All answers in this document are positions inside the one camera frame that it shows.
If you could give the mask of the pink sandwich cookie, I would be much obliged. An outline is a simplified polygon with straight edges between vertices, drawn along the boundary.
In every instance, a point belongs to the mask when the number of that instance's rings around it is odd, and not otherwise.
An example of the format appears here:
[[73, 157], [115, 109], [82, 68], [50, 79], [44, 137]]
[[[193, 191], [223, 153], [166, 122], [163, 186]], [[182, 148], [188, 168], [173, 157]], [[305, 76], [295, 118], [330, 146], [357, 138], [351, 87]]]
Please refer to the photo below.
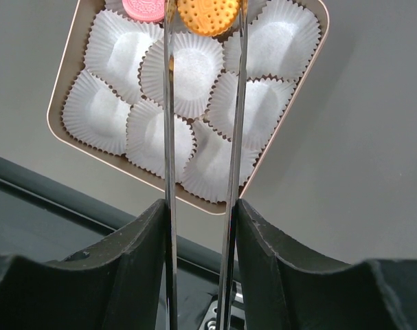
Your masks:
[[156, 23], [164, 19], [164, 0], [122, 0], [127, 15], [136, 21]]

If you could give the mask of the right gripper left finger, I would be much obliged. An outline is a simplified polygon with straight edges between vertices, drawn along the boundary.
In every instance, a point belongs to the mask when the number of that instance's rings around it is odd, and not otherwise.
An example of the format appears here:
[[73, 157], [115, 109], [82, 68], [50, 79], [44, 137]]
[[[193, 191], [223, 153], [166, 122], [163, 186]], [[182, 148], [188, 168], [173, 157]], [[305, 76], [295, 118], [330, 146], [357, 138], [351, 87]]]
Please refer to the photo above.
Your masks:
[[165, 202], [63, 261], [0, 254], [0, 329], [154, 329]]

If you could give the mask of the metal tongs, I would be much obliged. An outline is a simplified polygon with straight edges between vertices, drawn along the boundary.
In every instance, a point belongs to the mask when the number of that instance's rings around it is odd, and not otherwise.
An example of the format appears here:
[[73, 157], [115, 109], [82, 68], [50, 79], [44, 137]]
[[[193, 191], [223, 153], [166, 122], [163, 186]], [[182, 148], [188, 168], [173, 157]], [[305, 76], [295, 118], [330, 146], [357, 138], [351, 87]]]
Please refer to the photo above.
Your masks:
[[[229, 329], [232, 309], [234, 280], [234, 255], [238, 222], [238, 188], [245, 113], [247, 46], [248, 46], [248, 2], [240, 2], [239, 32], [241, 55], [238, 70], [234, 130], [229, 165], [227, 210], [223, 234], [221, 270], [218, 285], [217, 329]], [[177, 221], [175, 194], [174, 156], [174, 16], [176, 1], [164, 5], [164, 151], [165, 151], [165, 198], [168, 225], [166, 226], [166, 312], [167, 329], [177, 329]]]

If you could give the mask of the round orange biscuit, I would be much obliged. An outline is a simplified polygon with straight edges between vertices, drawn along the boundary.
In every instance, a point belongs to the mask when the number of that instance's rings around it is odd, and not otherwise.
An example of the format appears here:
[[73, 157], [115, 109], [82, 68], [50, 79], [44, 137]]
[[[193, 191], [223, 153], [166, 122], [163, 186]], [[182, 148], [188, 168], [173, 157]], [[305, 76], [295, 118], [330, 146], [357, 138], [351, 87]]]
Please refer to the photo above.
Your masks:
[[191, 32], [201, 36], [218, 36], [233, 25], [240, 10], [240, 1], [179, 0], [177, 9]]

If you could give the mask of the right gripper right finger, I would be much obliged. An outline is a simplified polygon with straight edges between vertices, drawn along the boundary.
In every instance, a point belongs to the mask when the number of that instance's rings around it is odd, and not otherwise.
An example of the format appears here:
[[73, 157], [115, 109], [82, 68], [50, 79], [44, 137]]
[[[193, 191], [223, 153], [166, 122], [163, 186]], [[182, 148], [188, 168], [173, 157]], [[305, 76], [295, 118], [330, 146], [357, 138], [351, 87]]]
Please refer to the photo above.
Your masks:
[[417, 260], [338, 261], [245, 200], [236, 242], [249, 329], [417, 329]]

